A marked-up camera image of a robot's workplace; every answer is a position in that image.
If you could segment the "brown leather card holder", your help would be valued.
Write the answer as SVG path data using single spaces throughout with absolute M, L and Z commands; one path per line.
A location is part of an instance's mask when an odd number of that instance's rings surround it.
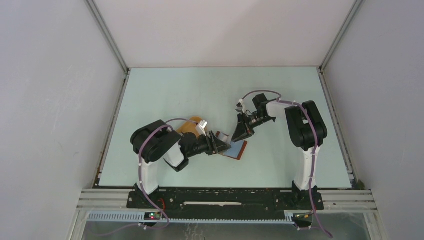
M 242 155 L 248 145 L 248 142 L 246 140 L 241 140 L 238 142 L 231 141 L 230 145 L 231 148 L 220 155 L 239 161 L 242 158 Z

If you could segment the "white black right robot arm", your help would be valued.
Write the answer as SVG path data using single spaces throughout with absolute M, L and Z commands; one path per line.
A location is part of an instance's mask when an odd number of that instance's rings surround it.
M 294 185 L 298 189 L 291 194 L 291 204 L 297 209 L 304 209 L 311 202 L 311 196 L 306 190 L 312 190 L 316 184 L 316 162 L 318 153 L 328 136 L 324 120 L 314 101 L 298 103 L 296 101 L 267 99 L 264 93 L 256 95 L 252 102 L 256 111 L 248 113 L 245 97 L 236 104 L 237 125 L 231 140 L 239 142 L 252 137 L 254 128 L 285 117 L 289 137 L 293 145 L 302 149 L 303 159 L 294 178 Z

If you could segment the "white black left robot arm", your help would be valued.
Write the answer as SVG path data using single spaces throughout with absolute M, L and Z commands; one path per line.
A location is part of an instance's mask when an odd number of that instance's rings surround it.
M 133 151 L 138 156 L 137 187 L 142 191 L 138 201 L 145 208 L 158 202 L 158 162 L 164 160 L 176 172 L 183 170 L 191 157 L 217 155 L 230 150 L 229 143 L 219 139 L 213 131 L 206 131 L 207 121 L 184 119 L 195 126 L 188 132 L 177 132 L 168 121 L 157 120 L 136 130 L 131 138 Z

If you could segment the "white striped credit cards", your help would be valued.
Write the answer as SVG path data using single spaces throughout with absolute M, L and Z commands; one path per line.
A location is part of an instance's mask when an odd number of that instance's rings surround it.
M 229 135 L 225 134 L 225 133 L 220 132 L 217 135 L 217 137 L 218 137 L 219 140 L 221 140 L 221 141 L 223 141 L 223 142 L 225 142 L 227 144 L 230 144 L 231 143 L 231 137 Z

